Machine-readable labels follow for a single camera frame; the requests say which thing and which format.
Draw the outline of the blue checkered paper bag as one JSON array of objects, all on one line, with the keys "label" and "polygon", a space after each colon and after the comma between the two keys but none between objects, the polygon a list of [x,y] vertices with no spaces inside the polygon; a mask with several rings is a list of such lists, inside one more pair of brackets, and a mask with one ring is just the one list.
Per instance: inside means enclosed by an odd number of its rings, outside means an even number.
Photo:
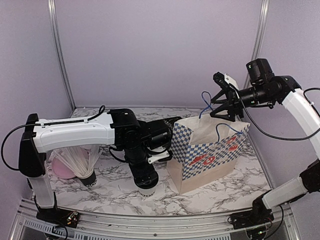
[{"label": "blue checkered paper bag", "polygon": [[173,157],[166,168],[184,194],[231,173],[248,136],[250,123],[213,118],[209,114],[177,120],[173,125]]}]

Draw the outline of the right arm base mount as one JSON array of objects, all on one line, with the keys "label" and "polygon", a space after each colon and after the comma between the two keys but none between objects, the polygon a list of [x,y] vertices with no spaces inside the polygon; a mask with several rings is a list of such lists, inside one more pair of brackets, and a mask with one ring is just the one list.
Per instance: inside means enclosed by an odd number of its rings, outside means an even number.
[{"label": "right arm base mount", "polygon": [[231,214],[227,221],[234,230],[253,227],[274,220],[271,209],[267,209],[263,203],[263,196],[259,196],[252,202],[252,209]]}]

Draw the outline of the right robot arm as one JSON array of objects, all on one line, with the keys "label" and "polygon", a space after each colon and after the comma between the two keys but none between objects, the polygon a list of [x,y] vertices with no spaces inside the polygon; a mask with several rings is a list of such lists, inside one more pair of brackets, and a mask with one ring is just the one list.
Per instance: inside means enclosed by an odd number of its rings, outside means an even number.
[{"label": "right robot arm", "polygon": [[[256,129],[274,140],[286,142],[309,141],[316,155],[312,162],[297,177],[262,194],[252,203],[247,219],[258,224],[271,209],[284,203],[295,201],[306,194],[320,190],[320,114],[307,98],[307,91],[290,75],[275,75],[268,60],[257,58],[246,64],[250,86],[239,89],[234,79],[225,73],[216,72],[213,81],[220,87],[220,92],[210,101],[218,107],[210,113],[213,118],[234,122],[244,115]],[[250,115],[249,108],[273,108],[279,104],[291,116],[288,124],[282,126],[286,131],[292,127],[301,133],[284,136],[263,130]]]}]

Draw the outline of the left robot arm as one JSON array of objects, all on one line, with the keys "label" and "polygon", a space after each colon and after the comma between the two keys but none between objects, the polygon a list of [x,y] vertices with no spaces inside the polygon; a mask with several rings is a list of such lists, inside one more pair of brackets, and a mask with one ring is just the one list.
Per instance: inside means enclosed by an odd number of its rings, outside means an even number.
[{"label": "left robot arm", "polygon": [[38,213],[53,223],[63,219],[57,197],[46,174],[46,153],[56,149],[110,145],[114,151],[124,152],[124,163],[129,165],[135,185],[141,190],[154,188],[159,180],[153,163],[172,158],[172,130],[165,120],[145,122],[137,120],[127,108],[105,112],[102,105],[98,114],[59,120],[39,119],[36,113],[27,122],[14,128],[23,129],[16,171],[27,177],[35,195]]}]

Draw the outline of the white paper cup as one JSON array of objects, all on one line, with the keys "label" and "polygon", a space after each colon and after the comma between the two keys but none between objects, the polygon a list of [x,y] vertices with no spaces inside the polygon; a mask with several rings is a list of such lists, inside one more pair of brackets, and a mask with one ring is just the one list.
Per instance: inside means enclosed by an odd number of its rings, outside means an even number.
[{"label": "white paper cup", "polygon": [[138,189],[139,193],[143,197],[146,197],[146,198],[152,197],[156,192],[156,187],[155,186],[151,187],[151,188],[146,188],[146,189],[138,187],[137,189]]}]

